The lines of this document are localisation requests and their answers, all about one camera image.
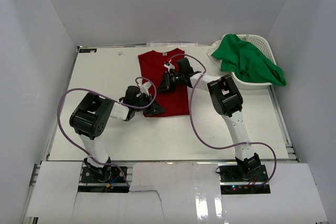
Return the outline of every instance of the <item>red t-shirt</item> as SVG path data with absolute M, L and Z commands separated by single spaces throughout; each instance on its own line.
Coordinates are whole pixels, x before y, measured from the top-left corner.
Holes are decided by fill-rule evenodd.
M 158 88 L 162 82 L 163 73 L 167 71 L 163 65 L 170 57 L 177 54 L 184 54 L 184 51 L 176 48 L 169 52 L 156 52 L 154 50 L 139 55 L 141 76 L 150 79 Z M 184 56 L 177 56 L 172 59 L 175 70 L 179 70 L 176 61 Z M 150 87 L 149 92 L 154 95 L 154 88 Z M 173 92 L 157 94 L 155 99 L 165 109 L 165 113 L 149 115 L 149 117 L 163 117 L 173 115 L 189 115 L 187 86 L 177 85 Z

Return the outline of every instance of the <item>white table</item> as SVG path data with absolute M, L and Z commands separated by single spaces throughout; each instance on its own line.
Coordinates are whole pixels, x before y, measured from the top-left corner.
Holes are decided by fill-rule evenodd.
M 96 53 L 78 54 L 69 88 L 88 88 L 118 99 L 124 96 L 129 85 L 140 76 L 138 55 L 156 50 L 165 52 L 170 47 L 98 48 Z M 186 54 L 197 57 L 207 68 L 207 73 L 222 76 L 218 68 L 205 54 L 208 47 L 181 47 Z M 201 67 L 193 59 L 194 70 Z M 81 139 L 69 125 L 71 113 L 85 96 L 85 92 L 70 93 L 62 110 L 61 121 L 67 134 L 83 146 Z M 244 99 L 243 117 L 252 142 L 269 144 L 277 158 L 286 159 L 288 153 L 281 125 L 268 89 L 241 90 Z M 193 99 L 193 118 L 196 128 L 208 144 L 226 146 L 232 144 L 228 128 L 211 103 L 207 92 L 196 90 Z M 218 161 L 234 159 L 229 150 L 213 150 L 204 146 L 194 135 L 188 116 L 169 118 L 145 118 L 137 113 L 130 122 L 115 119 L 108 121 L 102 134 L 107 153 L 114 161 Z M 273 159 L 264 146 L 254 146 L 261 159 Z M 85 154 L 72 146 L 57 129 L 49 160 L 83 160 Z

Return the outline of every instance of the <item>white laundry basket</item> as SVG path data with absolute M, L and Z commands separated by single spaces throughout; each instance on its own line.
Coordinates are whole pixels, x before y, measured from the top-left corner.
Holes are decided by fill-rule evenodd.
M 259 50 L 272 62 L 276 65 L 273 53 L 271 51 L 271 47 L 269 46 L 269 43 L 266 39 L 258 36 L 258 35 L 250 35 L 250 34 L 239 34 L 237 35 L 241 40 L 251 42 L 253 45 L 255 45 Z M 215 59 L 211 56 L 211 54 L 218 48 L 219 44 L 222 40 L 216 41 L 213 43 L 213 45 L 210 47 L 207 55 L 210 58 L 210 60 L 221 69 L 221 61 Z M 257 89 L 264 89 L 268 86 L 272 85 L 269 82 L 266 83 L 251 83 L 251 82 L 244 82 L 239 80 L 234 72 L 231 72 L 232 78 L 234 82 L 236 83 L 237 87 L 239 89 L 247 89 L 247 90 L 257 90 Z

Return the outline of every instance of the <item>green fabric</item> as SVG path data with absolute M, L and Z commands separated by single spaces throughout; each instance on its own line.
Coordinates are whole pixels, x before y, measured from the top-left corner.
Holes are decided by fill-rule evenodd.
M 226 35 L 212 56 L 222 60 L 221 71 L 234 72 L 241 81 L 286 85 L 282 69 L 267 59 L 256 46 L 242 41 L 235 34 Z

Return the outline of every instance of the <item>wall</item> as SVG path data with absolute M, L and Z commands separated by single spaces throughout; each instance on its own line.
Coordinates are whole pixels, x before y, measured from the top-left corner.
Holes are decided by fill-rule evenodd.
M 288 85 L 277 90 L 299 158 L 336 223 L 336 0 L 287 0 L 268 40 Z
M 266 36 L 286 0 L 51 0 L 77 46 Z
M 20 223 L 76 48 L 50 0 L 0 0 L 0 223 Z

